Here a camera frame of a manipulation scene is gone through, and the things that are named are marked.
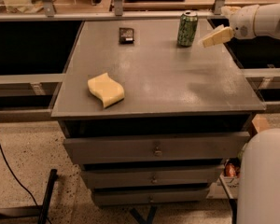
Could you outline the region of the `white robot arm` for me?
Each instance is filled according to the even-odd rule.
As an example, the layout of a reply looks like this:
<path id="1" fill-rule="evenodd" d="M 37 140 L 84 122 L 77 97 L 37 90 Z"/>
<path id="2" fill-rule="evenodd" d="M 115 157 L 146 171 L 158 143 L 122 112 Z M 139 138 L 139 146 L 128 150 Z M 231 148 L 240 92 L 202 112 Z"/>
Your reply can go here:
<path id="1" fill-rule="evenodd" d="M 219 26 L 202 39 L 204 47 L 232 38 L 268 36 L 280 39 L 280 3 L 221 8 L 229 26 Z M 238 198 L 230 198 L 232 224 L 280 224 L 280 129 L 256 134 L 241 162 Z"/>

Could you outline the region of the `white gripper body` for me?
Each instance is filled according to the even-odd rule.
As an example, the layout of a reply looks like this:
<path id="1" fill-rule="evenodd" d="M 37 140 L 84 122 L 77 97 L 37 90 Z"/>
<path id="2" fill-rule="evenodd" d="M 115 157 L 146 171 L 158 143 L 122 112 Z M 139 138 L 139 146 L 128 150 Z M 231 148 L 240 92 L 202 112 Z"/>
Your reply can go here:
<path id="1" fill-rule="evenodd" d="M 259 5 L 242 7 L 230 16 L 229 23 L 235 38 L 253 39 L 256 37 L 254 21 L 258 9 Z"/>

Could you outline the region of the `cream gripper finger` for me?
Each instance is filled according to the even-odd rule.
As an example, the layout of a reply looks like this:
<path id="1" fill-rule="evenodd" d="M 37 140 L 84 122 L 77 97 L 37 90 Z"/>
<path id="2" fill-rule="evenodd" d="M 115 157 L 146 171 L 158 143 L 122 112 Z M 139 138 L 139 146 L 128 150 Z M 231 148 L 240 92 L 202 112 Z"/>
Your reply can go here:
<path id="1" fill-rule="evenodd" d="M 217 28 L 212 34 L 202 41 L 205 48 L 229 42 L 234 37 L 234 31 L 230 27 Z"/>
<path id="2" fill-rule="evenodd" d="M 229 17 L 230 15 L 236 13 L 240 7 L 230 7 L 230 6 L 224 6 L 221 8 L 221 14 L 225 17 Z"/>

